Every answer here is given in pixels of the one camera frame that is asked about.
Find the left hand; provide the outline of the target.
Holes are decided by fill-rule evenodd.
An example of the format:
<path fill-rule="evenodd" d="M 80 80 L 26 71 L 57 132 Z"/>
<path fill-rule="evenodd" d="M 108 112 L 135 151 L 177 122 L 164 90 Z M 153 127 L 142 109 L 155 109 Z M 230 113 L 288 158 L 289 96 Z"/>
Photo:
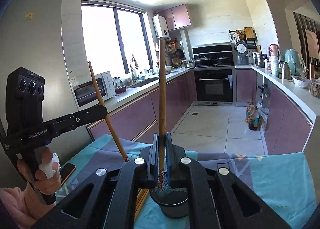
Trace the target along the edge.
<path fill-rule="evenodd" d="M 46 147 L 42 153 L 42 162 L 34 175 L 22 159 L 17 161 L 18 171 L 41 193 L 52 195 L 61 187 L 60 165 L 55 157 L 56 155 Z"/>

